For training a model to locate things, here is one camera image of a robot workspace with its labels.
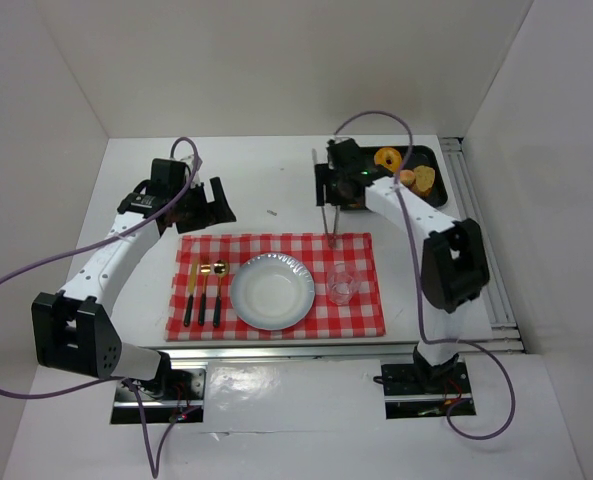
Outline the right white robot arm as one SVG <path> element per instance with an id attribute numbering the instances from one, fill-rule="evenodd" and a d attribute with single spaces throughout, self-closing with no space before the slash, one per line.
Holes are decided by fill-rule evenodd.
<path id="1" fill-rule="evenodd" d="M 361 147 L 345 137 L 326 150 L 326 161 L 314 165 L 318 206 L 377 213 L 408 236 L 422 312 L 411 378 L 434 393 L 456 369 L 466 306 L 490 280 L 481 228 L 441 212 L 432 195 L 442 180 L 426 147 Z"/>

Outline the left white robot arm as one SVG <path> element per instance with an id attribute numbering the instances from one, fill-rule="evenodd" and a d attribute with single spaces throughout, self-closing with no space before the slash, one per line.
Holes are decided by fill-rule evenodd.
<path id="1" fill-rule="evenodd" d="M 31 306 L 37 360 L 97 379 L 161 382 L 171 370 L 161 351 L 125 343 L 111 321 L 115 303 L 146 253 L 169 228 L 178 233 L 232 223 L 220 178 L 191 179 L 182 161 L 155 159 L 148 179 L 119 204 L 112 227 L 81 270 Z"/>

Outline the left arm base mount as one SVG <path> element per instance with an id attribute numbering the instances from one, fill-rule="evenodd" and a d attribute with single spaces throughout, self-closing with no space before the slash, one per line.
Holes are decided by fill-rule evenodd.
<path id="1" fill-rule="evenodd" d="M 172 420 L 179 424 L 202 423 L 206 374 L 205 367 L 192 366 L 189 369 L 174 369 L 166 383 L 157 387 L 133 381 L 140 395 L 147 423 L 162 425 Z M 119 384 L 115 390 L 110 423 L 140 423 L 136 395 L 124 384 Z"/>

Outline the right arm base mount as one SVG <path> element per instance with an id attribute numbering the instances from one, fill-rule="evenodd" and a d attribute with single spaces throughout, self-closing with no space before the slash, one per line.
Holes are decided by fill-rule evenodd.
<path id="1" fill-rule="evenodd" d="M 388 420 L 444 417 L 449 408 L 453 408 L 453 416 L 476 415 L 464 362 L 426 386 L 416 377 L 410 363 L 382 364 L 381 373 L 372 380 L 382 387 Z"/>

